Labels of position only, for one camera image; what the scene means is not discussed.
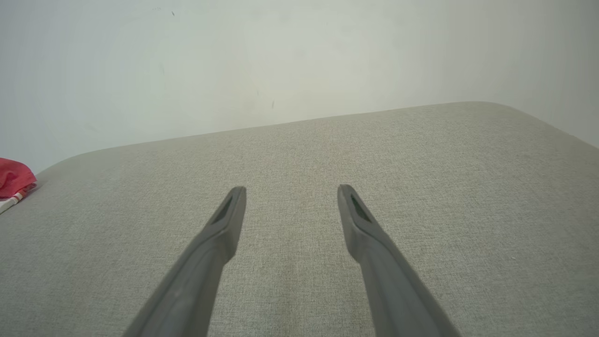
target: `gray fabric sofa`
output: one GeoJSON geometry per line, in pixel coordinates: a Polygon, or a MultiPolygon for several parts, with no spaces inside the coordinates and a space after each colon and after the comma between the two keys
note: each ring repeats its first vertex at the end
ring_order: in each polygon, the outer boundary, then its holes
{"type": "Polygon", "coordinates": [[[0,335],[119,336],[230,188],[247,187],[211,336],[372,336],[351,184],[464,336],[596,336],[599,149],[452,103],[95,151],[0,215],[0,335]]]}

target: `red cloth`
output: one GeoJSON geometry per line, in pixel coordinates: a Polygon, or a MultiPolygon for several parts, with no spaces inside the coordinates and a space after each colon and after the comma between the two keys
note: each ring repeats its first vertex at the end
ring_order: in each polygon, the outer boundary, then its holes
{"type": "Polygon", "coordinates": [[[0,199],[12,198],[17,192],[25,193],[35,187],[34,174],[18,161],[0,158],[0,199]]]}

